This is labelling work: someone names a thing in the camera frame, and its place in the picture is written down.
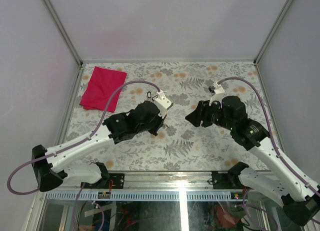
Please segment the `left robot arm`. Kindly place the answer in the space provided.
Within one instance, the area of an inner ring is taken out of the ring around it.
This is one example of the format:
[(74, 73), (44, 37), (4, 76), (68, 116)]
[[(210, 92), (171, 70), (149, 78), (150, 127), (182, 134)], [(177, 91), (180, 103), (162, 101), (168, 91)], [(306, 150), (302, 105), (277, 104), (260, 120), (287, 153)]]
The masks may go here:
[(128, 112), (113, 114), (105, 119), (96, 132), (89, 132), (61, 145), (32, 148), (32, 168), (38, 189), (48, 192), (62, 184), (87, 183), (105, 188), (110, 181), (106, 166), (101, 162), (74, 165), (78, 159), (103, 147), (131, 140), (135, 135), (149, 132), (156, 136), (163, 126), (171, 101), (144, 101)]

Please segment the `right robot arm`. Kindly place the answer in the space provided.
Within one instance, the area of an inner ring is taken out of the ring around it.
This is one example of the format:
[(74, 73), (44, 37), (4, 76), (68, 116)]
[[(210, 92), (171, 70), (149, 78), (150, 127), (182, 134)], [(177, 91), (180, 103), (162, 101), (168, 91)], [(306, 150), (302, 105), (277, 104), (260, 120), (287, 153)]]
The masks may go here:
[(248, 117), (245, 104), (237, 96), (221, 101), (199, 101), (185, 119), (194, 127), (219, 126), (230, 131), (232, 139), (260, 159), (277, 181), (258, 174), (239, 161), (228, 170), (233, 188), (252, 188), (277, 203), (298, 226), (305, 226), (320, 211), (320, 185), (301, 171), (281, 150), (272, 144), (270, 133)]

